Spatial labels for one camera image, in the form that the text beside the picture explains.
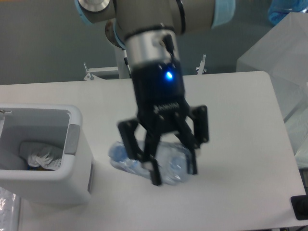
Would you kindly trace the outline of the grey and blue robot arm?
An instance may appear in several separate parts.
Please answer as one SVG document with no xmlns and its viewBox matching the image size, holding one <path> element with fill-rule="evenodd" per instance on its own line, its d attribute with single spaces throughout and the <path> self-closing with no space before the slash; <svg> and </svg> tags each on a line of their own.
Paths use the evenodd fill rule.
<svg viewBox="0 0 308 231">
<path fill-rule="evenodd" d="M 118 123 L 128 157 L 150 164 L 153 185 L 162 184 L 156 152 L 161 136 L 174 133 L 190 154 L 188 173 L 197 174 L 196 150 L 208 142 L 208 108 L 185 99 L 176 37 L 214 28 L 234 16 L 233 0 L 77 0 L 85 23 L 113 20 L 116 42 L 127 53 L 137 116 Z"/>
</svg>

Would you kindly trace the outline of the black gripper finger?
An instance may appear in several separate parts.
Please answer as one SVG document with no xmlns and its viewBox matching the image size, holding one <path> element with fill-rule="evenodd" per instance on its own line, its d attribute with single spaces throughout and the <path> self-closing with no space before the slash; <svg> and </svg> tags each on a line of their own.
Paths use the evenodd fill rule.
<svg viewBox="0 0 308 231">
<path fill-rule="evenodd" d="M 209 141 L 208 112 L 206 105 L 190 108 L 188 114 L 183 116 L 179 112 L 174 113 L 177 138 L 190 151 L 188 157 L 188 172 L 196 175 L 197 160 L 196 150 L 201 144 Z"/>
<path fill-rule="evenodd" d="M 120 121 L 117 125 L 123 144 L 131 160 L 137 160 L 143 168 L 150 165 L 150 179 L 155 186 L 162 185 L 161 174 L 159 171 L 158 161 L 156 159 L 156 151 L 162 135 L 161 121 L 157 121 L 153 130 L 146 131 L 144 148 L 141 149 L 135 137 L 135 130 L 139 125 L 137 118 Z"/>
</svg>

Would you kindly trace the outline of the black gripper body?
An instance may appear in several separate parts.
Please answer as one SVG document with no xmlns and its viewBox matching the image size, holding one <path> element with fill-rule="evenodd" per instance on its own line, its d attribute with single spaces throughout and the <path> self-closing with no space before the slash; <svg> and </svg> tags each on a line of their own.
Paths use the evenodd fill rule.
<svg viewBox="0 0 308 231">
<path fill-rule="evenodd" d="M 137 118 L 146 136 L 178 132 L 192 136 L 186 123 L 190 106 L 185 100 L 181 64 L 178 60 L 154 61 L 132 68 L 132 81 L 138 106 Z"/>
</svg>

